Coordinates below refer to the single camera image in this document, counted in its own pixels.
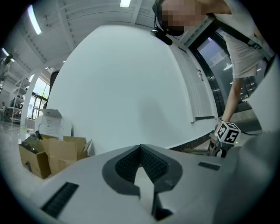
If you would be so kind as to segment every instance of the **black slot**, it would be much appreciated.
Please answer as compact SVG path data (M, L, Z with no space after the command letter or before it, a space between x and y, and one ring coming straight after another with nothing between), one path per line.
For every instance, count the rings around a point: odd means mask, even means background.
M48 200L42 210L50 216L57 218L78 187L79 185L77 184L66 182L54 196Z
M214 116L207 116L207 117L196 117L196 121L200 121L200 120L207 120L207 119L214 119Z
M216 165L216 164L212 164L212 163L206 163L206 162L200 162L198 165L202 166L204 168L207 168L207 169L215 170L215 171L218 171L221 167L220 165Z

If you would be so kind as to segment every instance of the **door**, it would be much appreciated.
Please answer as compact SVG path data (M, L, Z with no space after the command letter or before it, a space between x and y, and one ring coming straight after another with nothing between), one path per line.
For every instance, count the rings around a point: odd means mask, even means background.
M218 116L222 116L225 105L228 101L229 92L232 85L232 62L228 53L227 45L223 39L223 32L215 23L210 24L198 38L189 47L191 52L200 63L209 84L211 86ZM263 79L261 72L263 67L259 67L256 77L244 78L241 88L240 101L235 112L241 112L250 109L246 102L247 98L256 89L258 80Z
M177 46L172 46L171 50L187 87L192 111L191 122L214 118L210 104L210 95L206 89L206 82L208 81L203 76L202 71L196 68L185 50Z

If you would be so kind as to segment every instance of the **cardboard box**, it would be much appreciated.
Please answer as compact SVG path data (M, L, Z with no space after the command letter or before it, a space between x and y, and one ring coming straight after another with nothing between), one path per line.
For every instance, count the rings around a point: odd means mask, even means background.
M55 136L41 134L41 137L39 140L32 134L18 147L22 165L42 179L88 157L91 140L86 143L81 137L64 136L63 141Z
M63 141L57 139L42 140L49 157L49 167L52 175L59 173L74 162L88 157L91 140L85 138L64 136Z
M71 136L72 123L62 117L58 110L40 109L43 113L35 120L35 131L41 135L57 137L63 140L63 136Z
M23 167L44 179L51 174L48 155L39 140L33 135L18 145Z

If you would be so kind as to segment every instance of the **headset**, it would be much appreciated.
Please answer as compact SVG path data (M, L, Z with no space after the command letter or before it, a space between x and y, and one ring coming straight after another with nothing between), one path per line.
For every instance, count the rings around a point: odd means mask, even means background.
M167 45L172 45L173 41L167 36L167 34L171 36L180 36L184 33L184 27L169 27L162 20L162 7L161 4L164 0L156 0L153 4L154 11L154 29L151 30L151 34L160 40L162 40Z

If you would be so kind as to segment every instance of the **ceiling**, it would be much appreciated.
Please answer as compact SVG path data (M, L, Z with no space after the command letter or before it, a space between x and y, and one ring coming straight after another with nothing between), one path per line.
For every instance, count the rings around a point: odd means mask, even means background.
M153 28L153 4L154 0L131 0L128 8L122 8L120 0L38 0L33 9L42 33L36 34L25 12L3 45L15 59L9 81L40 72L48 82L52 71L60 70L75 47L100 25ZM186 33L176 38L185 43Z

